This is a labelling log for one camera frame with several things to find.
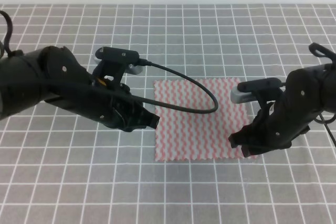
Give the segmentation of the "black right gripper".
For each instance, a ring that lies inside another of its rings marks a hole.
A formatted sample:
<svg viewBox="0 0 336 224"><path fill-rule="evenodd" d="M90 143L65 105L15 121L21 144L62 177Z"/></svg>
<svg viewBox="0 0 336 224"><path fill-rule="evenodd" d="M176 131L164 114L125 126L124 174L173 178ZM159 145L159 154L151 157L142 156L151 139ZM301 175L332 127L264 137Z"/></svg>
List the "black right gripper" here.
<svg viewBox="0 0 336 224"><path fill-rule="evenodd" d="M311 104L305 98L282 98L274 103L274 111L261 114L258 121L232 133L231 148L241 147L244 157L260 155L292 146L292 140L306 134L311 122Z"/></svg>

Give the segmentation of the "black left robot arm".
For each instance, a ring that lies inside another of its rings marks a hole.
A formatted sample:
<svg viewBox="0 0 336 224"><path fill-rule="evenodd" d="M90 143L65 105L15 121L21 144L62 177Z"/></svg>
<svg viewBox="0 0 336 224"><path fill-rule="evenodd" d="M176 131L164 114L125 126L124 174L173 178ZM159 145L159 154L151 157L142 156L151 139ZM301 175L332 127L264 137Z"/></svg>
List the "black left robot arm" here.
<svg viewBox="0 0 336 224"><path fill-rule="evenodd" d="M160 118L121 83L138 74L136 51L103 47L93 72L80 65L66 47L48 46L1 60L1 118L44 101L102 125L125 132L156 128Z"/></svg>

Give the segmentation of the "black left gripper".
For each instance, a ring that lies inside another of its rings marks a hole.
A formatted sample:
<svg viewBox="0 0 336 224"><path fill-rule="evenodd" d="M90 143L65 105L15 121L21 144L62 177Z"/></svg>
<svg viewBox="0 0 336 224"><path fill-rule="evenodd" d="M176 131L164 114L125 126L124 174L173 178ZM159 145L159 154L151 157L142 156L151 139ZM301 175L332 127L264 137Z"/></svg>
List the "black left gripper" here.
<svg viewBox="0 0 336 224"><path fill-rule="evenodd" d="M90 74L77 80L52 78L47 83L50 96L46 103L108 128L132 132L158 126L160 117L145 109L142 102L132 100L125 85L114 86L112 81L99 81Z"/></svg>

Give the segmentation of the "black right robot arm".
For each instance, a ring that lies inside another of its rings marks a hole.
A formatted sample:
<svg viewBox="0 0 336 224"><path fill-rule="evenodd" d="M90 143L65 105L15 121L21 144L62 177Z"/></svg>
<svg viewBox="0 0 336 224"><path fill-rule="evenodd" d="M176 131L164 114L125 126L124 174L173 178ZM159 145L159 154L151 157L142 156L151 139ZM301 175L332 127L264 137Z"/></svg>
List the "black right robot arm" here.
<svg viewBox="0 0 336 224"><path fill-rule="evenodd" d="M335 114L335 53L315 42L309 51L330 63L294 70L285 82L258 79L231 90L233 103L257 101L260 106L253 121L228 138L232 148L241 147L244 157L290 148L322 112Z"/></svg>

